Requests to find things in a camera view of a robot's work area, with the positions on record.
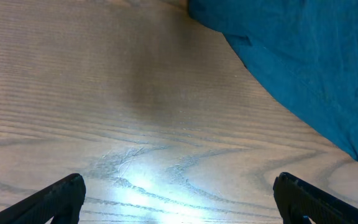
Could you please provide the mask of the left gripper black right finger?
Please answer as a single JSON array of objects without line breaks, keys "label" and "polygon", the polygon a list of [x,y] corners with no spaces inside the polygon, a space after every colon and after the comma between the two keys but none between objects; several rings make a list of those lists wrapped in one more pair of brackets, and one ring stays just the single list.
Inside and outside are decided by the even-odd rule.
[{"label": "left gripper black right finger", "polygon": [[358,208],[288,172],[276,177],[273,196],[284,224],[358,224]]}]

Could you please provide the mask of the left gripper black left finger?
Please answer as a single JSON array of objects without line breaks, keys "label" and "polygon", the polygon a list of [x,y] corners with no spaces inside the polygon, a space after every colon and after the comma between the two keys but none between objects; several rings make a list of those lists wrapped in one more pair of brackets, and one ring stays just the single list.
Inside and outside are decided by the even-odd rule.
[{"label": "left gripper black left finger", "polygon": [[0,212],[0,224],[77,224],[85,201],[83,177],[70,174]]}]

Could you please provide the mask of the navy blue shorts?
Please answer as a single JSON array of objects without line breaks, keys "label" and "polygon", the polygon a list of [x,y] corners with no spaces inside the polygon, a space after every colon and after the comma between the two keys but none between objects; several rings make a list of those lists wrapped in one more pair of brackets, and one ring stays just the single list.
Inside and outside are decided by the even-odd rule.
[{"label": "navy blue shorts", "polygon": [[358,0],[190,0],[285,108],[358,162]]}]

